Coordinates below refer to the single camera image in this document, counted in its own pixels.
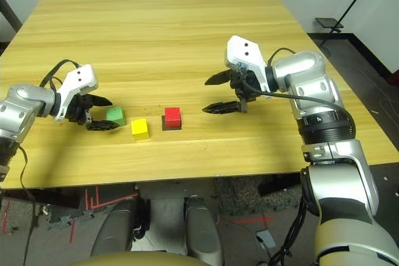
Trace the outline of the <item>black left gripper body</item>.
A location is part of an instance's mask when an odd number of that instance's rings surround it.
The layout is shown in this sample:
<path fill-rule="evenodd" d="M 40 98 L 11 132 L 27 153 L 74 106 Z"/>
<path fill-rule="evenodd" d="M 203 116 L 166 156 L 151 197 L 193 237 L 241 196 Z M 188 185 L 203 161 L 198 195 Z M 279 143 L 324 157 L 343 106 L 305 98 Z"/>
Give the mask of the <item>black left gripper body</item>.
<path fill-rule="evenodd" d="M 87 121 L 86 112 L 90 108 L 88 95 L 75 95 L 67 108 L 67 120 L 78 125 L 84 125 Z"/>

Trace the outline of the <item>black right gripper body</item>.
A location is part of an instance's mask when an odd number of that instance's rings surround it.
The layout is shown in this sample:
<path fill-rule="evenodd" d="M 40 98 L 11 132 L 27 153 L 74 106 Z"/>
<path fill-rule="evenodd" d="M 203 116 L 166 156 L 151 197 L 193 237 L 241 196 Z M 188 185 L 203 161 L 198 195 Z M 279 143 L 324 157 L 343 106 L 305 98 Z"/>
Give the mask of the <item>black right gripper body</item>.
<path fill-rule="evenodd" d="M 230 87 L 234 89 L 238 97 L 238 112 L 241 113 L 246 113 L 248 103 L 255 101 L 261 95 L 255 92 L 255 90 L 260 90 L 260 86 L 255 73 L 252 71 L 247 71 L 245 75 L 231 71 Z"/>

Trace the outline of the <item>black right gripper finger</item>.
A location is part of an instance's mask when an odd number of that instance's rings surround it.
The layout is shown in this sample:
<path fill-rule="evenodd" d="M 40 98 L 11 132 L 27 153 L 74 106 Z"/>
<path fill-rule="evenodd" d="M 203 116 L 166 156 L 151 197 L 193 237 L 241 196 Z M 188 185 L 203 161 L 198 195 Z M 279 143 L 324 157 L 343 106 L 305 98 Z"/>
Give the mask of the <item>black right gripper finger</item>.
<path fill-rule="evenodd" d="M 231 80 L 231 70 L 225 70 L 210 76 L 207 81 L 205 81 L 205 85 L 221 85 Z"/>
<path fill-rule="evenodd" d="M 241 111 L 241 104 L 237 101 L 212 103 L 202 109 L 209 114 L 227 114 Z"/>

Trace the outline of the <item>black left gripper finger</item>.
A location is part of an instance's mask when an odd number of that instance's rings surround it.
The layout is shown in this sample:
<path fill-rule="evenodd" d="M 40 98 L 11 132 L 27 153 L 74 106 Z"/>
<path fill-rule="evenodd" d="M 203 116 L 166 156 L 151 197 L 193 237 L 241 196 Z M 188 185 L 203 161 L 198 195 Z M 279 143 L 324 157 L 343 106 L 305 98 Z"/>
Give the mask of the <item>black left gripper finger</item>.
<path fill-rule="evenodd" d="M 89 106 L 111 106 L 113 103 L 105 97 L 86 94 L 84 95 L 85 101 Z"/>
<path fill-rule="evenodd" d="M 91 121 L 86 124 L 86 129 L 89 131 L 108 131 L 118 128 L 120 125 L 114 121 L 101 120 Z"/>

